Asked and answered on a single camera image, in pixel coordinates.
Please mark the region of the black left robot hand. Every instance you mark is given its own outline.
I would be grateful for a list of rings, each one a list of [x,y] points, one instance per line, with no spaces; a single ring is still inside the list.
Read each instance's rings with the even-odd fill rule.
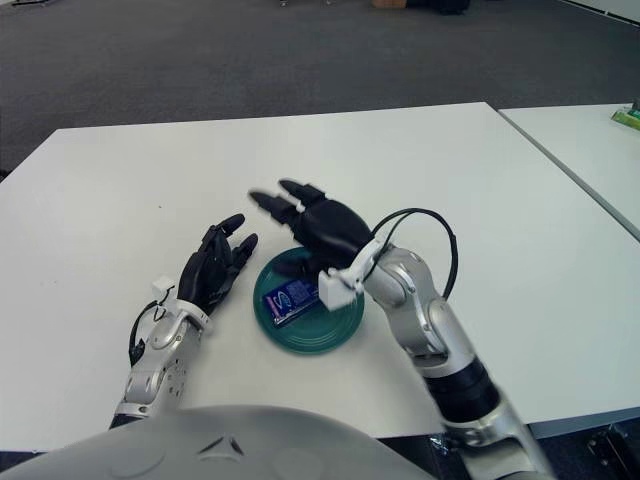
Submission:
[[[258,235],[252,233],[239,245],[230,246],[228,238],[244,221],[244,215],[238,213],[209,227],[183,269],[178,300],[210,315],[226,298],[258,244]]]

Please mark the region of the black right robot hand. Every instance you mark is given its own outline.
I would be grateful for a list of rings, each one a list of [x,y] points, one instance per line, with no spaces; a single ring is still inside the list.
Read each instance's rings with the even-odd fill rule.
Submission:
[[[252,190],[249,196],[275,221],[288,226],[294,240],[310,255],[277,262],[275,271],[278,274],[315,283],[322,271],[349,267],[374,239],[369,226],[358,214],[345,204],[327,198],[315,186],[288,179],[281,179],[279,185],[300,201],[302,210],[280,195]]]

